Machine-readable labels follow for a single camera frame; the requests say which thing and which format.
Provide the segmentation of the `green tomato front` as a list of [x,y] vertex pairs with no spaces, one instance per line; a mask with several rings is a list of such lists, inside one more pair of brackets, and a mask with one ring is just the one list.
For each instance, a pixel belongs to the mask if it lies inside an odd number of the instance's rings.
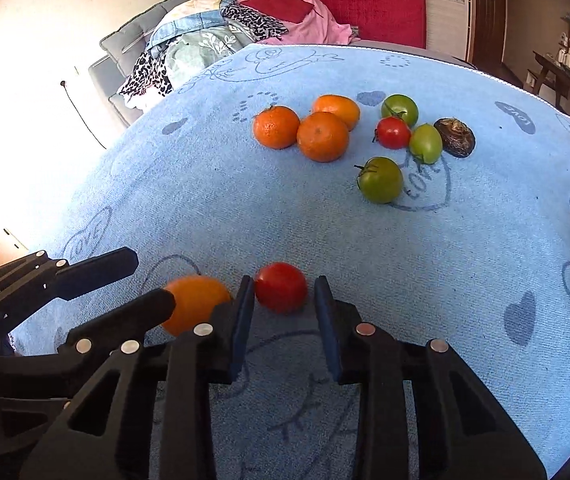
[[390,158],[373,157],[364,165],[355,165],[355,168],[359,170],[358,188],[366,200],[375,204],[389,204],[400,196],[402,172]]

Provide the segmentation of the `large mandarin orange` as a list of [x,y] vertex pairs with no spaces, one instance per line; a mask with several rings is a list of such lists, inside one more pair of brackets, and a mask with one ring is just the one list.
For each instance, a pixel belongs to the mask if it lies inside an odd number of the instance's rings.
[[333,162],[346,153],[349,130],[332,113],[315,112],[306,117],[297,131],[299,150],[315,162]]

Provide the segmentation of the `yellow-green oval tomato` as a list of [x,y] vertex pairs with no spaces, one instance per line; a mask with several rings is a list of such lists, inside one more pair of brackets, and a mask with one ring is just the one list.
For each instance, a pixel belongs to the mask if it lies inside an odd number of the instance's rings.
[[422,164],[434,164],[443,150],[440,133],[433,125],[418,126],[411,134],[409,150]]

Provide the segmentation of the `oval back mandarin orange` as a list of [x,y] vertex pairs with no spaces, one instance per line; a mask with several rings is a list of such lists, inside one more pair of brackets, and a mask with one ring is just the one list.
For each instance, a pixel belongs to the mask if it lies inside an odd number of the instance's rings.
[[338,117],[352,131],[360,120],[360,107],[347,96],[325,94],[319,96],[312,104],[312,111],[331,113]]

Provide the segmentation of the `light blue patterned towel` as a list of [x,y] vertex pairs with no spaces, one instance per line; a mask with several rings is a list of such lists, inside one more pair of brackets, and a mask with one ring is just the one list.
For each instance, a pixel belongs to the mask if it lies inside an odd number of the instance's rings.
[[[358,168],[381,100],[409,96],[419,119],[457,118],[476,146],[432,165],[391,153],[403,174],[389,205],[366,200]],[[253,118],[286,106],[302,122],[319,96],[360,107],[333,162],[297,142],[261,145]],[[182,275],[235,289],[273,261],[398,339],[452,344],[528,439],[549,474],[570,457],[570,116],[505,82],[414,55],[347,47],[249,47],[139,118],[107,152],[43,243],[76,262],[122,246],[130,278],[48,304],[13,337],[51,353],[69,330]]]

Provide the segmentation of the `leopard print cloth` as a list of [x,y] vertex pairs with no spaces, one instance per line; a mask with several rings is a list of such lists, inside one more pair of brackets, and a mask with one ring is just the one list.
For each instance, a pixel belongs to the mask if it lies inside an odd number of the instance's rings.
[[[213,0],[207,4],[205,10],[200,12],[217,9],[221,1]],[[171,20],[171,18],[184,18],[195,13],[197,12],[190,11],[185,4],[180,4],[180,6],[172,9],[159,24]],[[238,25],[245,27],[255,42],[271,37],[279,38],[287,33],[287,28],[276,18],[271,18],[271,16],[250,9],[248,6],[243,6],[237,0],[235,4],[230,4],[227,10],[222,12],[222,15],[228,21],[235,21]],[[138,96],[143,96],[149,90],[155,90],[159,96],[168,96],[174,88],[172,88],[166,75],[165,66],[160,61],[154,60],[145,47],[143,53],[134,63],[132,72],[118,89],[118,93],[127,102],[130,102]]]

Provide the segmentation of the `grey padded headboard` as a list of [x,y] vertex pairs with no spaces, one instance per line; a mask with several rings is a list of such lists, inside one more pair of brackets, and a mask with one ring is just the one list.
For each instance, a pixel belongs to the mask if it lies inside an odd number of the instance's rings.
[[88,68],[88,72],[102,100],[125,128],[130,127],[143,113],[137,108],[126,107],[124,98],[117,90],[132,72],[154,28],[172,8],[186,1],[189,0],[159,1],[100,40],[105,54]]

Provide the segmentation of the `floral green quilt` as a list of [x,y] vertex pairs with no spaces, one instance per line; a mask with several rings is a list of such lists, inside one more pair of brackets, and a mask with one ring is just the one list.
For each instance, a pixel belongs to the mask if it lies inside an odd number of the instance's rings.
[[245,27],[222,15],[235,3],[222,0],[217,9],[171,18],[151,33],[146,51],[165,66],[172,88],[180,88],[209,65],[255,42]]

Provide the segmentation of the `dark brown wrinkled fruit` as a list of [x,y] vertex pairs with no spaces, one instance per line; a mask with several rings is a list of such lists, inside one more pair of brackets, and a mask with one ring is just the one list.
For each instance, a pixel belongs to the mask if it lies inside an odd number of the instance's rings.
[[471,128],[457,118],[440,118],[434,123],[439,132],[443,149],[458,158],[468,157],[476,146]]

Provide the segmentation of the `small red tomato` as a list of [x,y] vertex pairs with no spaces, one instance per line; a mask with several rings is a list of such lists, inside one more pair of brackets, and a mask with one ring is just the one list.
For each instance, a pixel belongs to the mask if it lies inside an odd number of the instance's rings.
[[374,131],[374,142],[389,150],[401,150],[410,144],[411,130],[400,118],[381,118]]

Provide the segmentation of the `round green tomato back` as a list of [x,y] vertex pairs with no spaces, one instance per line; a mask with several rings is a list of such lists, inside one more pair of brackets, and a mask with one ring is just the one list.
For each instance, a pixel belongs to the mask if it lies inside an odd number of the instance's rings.
[[381,103],[381,117],[396,117],[412,129],[419,119],[419,108],[416,103],[404,94],[392,94]]

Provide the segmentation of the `red pillow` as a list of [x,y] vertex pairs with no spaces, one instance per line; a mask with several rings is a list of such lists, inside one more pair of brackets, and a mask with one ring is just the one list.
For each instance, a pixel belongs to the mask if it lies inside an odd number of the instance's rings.
[[303,0],[243,0],[242,4],[283,22],[301,23],[314,8]]

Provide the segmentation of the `pink blanket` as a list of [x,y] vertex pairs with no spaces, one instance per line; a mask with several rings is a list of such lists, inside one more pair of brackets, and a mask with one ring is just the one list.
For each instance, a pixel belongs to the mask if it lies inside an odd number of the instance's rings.
[[349,24],[339,24],[321,0],[303,0],[314,5],[301,23],[283,22],[287,33],[279,38],[260,40],[261,44],[350,44],[355,31]]

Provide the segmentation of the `wooden desk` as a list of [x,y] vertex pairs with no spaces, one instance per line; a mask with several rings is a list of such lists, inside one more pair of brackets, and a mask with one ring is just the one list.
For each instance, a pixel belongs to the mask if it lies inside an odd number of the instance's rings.
[[533,51],[533,56],[540,71],[533,75],[531,93],[538,96],[541,88],[547,84],[555,92],[554,107],[561,110],[560,99],[570,93],[570,68],[536,51]]

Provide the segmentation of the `dark wooden door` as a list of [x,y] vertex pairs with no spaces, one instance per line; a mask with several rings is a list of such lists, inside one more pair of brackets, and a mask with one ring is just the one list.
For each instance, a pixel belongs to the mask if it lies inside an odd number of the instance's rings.
[[502,65],[506,0],[474,0],[475,27],[472,64],[479,70],[495,74]]

